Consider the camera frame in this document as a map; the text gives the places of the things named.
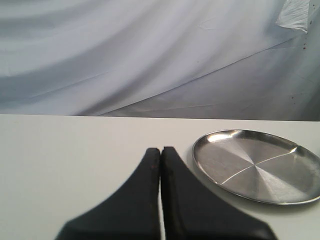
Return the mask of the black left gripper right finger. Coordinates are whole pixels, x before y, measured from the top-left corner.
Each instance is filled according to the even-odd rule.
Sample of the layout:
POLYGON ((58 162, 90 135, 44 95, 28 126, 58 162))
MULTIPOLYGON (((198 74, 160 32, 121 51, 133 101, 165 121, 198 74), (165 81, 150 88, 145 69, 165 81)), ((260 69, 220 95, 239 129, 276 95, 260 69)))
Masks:
POLYGON ((160 160, 161 201, 168 240, 274 240, 269 225, 205 187, 174 147, 160 160))

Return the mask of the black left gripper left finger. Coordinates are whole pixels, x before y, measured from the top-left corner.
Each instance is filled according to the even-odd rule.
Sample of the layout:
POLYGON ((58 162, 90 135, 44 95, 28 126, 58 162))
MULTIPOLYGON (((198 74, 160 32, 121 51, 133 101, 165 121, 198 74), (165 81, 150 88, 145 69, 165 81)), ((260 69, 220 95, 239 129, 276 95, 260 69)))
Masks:
POLYGON ((105 201, 69 220, 58 240, 158 240, 160 151, 148 148, 132 175, 105 201))

